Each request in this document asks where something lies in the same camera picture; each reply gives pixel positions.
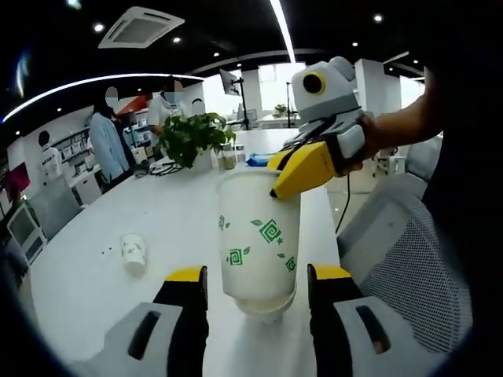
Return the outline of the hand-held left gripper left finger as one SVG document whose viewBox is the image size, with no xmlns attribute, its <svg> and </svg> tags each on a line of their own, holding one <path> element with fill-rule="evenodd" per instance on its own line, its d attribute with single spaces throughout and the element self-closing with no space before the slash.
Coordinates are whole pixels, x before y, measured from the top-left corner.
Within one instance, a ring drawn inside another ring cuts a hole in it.
<svg viewBox="0 0 503 377">
<path fill-rule="evenodd" d="M 207 307 L 207 266 L 170 273 L 152 302 L 137 305 L 107 331 L 101 374 L 202 376 Z"/>
</svg>

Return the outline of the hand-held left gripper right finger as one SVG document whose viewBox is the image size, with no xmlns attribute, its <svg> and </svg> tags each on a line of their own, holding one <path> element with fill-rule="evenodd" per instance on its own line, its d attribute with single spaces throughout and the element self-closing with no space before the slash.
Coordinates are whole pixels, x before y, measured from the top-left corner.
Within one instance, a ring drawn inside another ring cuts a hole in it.
<svg viewBox="0 0 503 377">
<path fill-rule="evenodd" d="M 409 323 L 365 297 L 336 265 L 308 264 L 310 333 L 318 376 L 422 376 L 423 356 Z"/>
</svg>

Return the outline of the person's right hand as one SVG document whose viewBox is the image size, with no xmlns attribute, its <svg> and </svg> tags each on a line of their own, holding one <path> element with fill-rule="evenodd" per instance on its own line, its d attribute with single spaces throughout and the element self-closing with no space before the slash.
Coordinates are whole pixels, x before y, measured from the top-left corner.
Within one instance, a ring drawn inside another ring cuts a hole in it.
<svg viewBox="0 0 503 377">
<path fill-rule="evenodd" d="M 365 134 L 364 152 L 344 171 L 345 174 L 361 170 L 367 159 L 374 157 L 379 150 L 387 148 L 386 132 L 380 126 L 378 119 L 371 118 L 369 115 L 362 115 L 359 122 L 362 124 Z"/>
</svg>

